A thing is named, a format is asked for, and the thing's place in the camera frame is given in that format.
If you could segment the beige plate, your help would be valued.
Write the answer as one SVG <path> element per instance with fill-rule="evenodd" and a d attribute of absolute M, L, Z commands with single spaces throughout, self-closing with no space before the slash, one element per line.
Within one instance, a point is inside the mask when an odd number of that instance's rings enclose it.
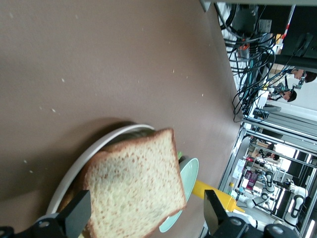
<path fill-rule="evenodd" d="M 94 142 L 88 149 L 86 149 L 79 156 L 79 158 L 72 164 L 72 166 L 66 172 L 65 176 L 62 178 L 61 182 L 59 183 L 51 198 L 51 201 L 46 211 L 46 215 L 53 214 L 57 211 L 60 202 L 64 198 L 64 195 L 66 194 L 67 190 L 69 189 L 70 185 L 72 184 L 78 173 L 81 171 L 84 165 L 104 146 L 114 141 L 121 135 L 137 133 L 147 129 L 150 131 L 155 131 L 155 129 L 152 126 L 147 124 L 127 125 L 107 133 L 106 135 L 98 139 L 96 142 Z"/>

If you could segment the black computer box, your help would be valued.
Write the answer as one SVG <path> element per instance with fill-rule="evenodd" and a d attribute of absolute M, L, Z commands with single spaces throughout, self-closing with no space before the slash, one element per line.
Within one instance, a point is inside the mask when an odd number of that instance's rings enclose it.
<path fill-rule="evenodd" d="M 251 34 L 255 29 L 258 7 L 251 4 L 238 4 L 231 26 L 241 34 Z"/>

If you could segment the yellow mustard squeeze bottle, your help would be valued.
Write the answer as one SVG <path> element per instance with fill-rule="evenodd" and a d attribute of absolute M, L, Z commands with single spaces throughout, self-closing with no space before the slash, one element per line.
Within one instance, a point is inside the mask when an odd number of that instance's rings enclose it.
<path fill-rule="evenodd" d="M 196 195 L 197 197 L 204 199 L 205 196 L 211 193 L 214 193 L 216 195 L 216 197 L 218 198 L 220 204 L 222 205 L 225 211 L 228 211 L 228 212 L 238 211 L 241 213 L 245 213 L 245 210 L 243 210 L 237 205 L 237 201 L 231 195 L 221 190 L 218 190 L 215 187 L 212 187 L 200 180 L 195 181 L 195 184 L 192 190 L 193 195 Z"/>

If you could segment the light green plate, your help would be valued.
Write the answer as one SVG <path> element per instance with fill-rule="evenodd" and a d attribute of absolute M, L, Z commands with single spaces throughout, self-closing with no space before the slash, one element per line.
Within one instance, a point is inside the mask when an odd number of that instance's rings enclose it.
<path fill-rule="evenodd" d="M 197 158 L 185 157 L 185 159 L 179 163 L 179 167 L 183 188 L 185 192 L 185 198 L 188 202 L 197 179 L 199 170 L 199 160 Z M 176 223 L 182 212 L 183 211 L 180 210 L 175 215 L 167 217 L 167 219 L 159 226 L 159 231 L 161 233 L 165 233 L 168 230 L 170 230 L 171 227 Z"/>

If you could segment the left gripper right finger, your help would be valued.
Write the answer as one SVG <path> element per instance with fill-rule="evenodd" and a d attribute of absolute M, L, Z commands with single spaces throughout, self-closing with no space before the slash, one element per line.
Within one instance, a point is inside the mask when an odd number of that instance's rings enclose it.
<path fill-rule="evenodd" d="M 239 217 L 229 217 L 214 193 L 204 197 L 204 218 L 208 238 L 299 238 L 282 224 L 269 224 L 260 231 Z"/>

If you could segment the black desk panel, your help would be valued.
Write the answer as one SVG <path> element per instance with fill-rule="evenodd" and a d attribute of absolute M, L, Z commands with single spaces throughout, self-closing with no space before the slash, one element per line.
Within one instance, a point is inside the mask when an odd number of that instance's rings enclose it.
<path fill-rule="evenodd" d="M 317 5 L 295 6 L 281 54 L 270 60 L 317 73 Z"/>

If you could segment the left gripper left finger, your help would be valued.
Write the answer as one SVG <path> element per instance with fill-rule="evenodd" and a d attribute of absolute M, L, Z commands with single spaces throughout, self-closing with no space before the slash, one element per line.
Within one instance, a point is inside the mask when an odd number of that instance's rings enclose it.
<path fill-rule="evenodd" d="M 40 217 L 26 230 L 0 227 L 0 238 L 78 238 L 91 217 L 91 193 L 80 191 L 59 213 Z"/>

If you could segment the aluminium frame enclosure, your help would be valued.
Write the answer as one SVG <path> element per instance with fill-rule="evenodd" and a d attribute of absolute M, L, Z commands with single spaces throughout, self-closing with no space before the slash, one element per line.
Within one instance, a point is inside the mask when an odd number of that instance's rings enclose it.
<path fill-rule="evenodd" d="M 260 225 L 283 222 L 293 186 L 307 190 L 294 231 L 317 238 L 317 133 L 279 125 L 243 123 L 220 182 L 245 216 Z"/>

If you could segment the person with black hair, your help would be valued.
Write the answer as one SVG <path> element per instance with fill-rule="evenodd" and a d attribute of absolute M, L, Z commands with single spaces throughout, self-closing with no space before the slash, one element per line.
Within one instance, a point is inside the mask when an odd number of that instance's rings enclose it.
<path fill-rule="evenodd" d="M 304 71 L 303 69 L 292 69 L 290 72 L 295 79 L 301 80 L 304 78 L 305 83 L 309 83 L 314 81 L 317 78 L 317 73 L 310 72 L 310 71 Z"/>

